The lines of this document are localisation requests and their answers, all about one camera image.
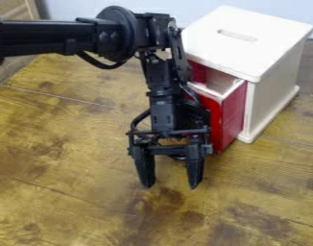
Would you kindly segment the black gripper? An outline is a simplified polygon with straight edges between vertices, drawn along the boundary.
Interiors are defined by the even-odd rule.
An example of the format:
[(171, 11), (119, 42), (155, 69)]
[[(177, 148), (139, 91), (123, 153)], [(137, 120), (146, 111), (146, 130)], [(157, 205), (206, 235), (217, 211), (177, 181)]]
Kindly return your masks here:
[(155, 155), (186, 157), (189, 185), (195, 189), (204, 179), (204, 156), (213, 153), (210, 112), (193, 90), (147, 93), (150, 116), (129, 131), (129, 154), (145, 187), (155, 185)]

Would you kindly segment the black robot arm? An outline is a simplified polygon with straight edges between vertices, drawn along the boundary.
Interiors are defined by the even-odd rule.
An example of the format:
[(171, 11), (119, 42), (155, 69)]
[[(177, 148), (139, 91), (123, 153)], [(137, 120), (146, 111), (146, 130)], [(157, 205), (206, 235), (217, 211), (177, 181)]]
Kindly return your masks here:
[(133, 120), (129, 155), (141, 184), (154, 186), (155, 157), (186, 161), (189, 185), (204, 179), (205, 156), (213, 153), (210, 111), (202, 107), (183, 51), (181, 30), (163, 13), (105, 8), (94, 18), (74, 21), (6, 20), (0, 17), (0, 62), (7, 57), (56, 53), (79, 56), (111, 70), (141, 60), (150, 108)]

